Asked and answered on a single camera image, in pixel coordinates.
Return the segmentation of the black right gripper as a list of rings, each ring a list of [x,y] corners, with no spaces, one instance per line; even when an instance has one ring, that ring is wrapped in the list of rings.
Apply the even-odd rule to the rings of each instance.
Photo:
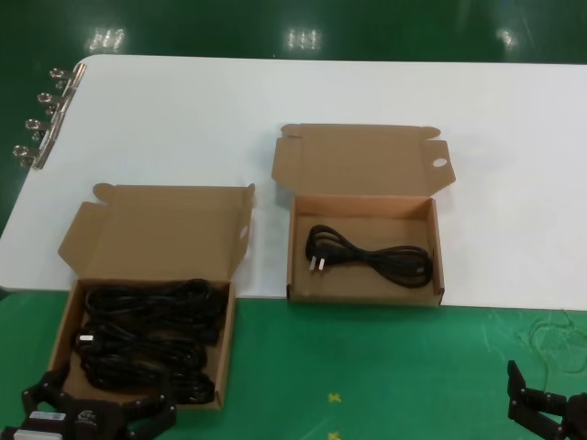
[[[586,440],[587,395],[567,398],[526,386],[526,381],[513,360],[507,363],[509,396],[508,417],[533,434],[558,434],[558,439]],[[548,417],[560,416],[561,423]]]

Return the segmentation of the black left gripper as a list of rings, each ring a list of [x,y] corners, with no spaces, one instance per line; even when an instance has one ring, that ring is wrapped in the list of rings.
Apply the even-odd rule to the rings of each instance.
[[[161,435],[176,424],[176,400],[169,390],[130,403],[75,399],[63,391],[69,372],[49,370],[21,394],[28,418],[38,414],[43,402],[53,408],[50,419],[64,420],[63,439],[137,439]]]

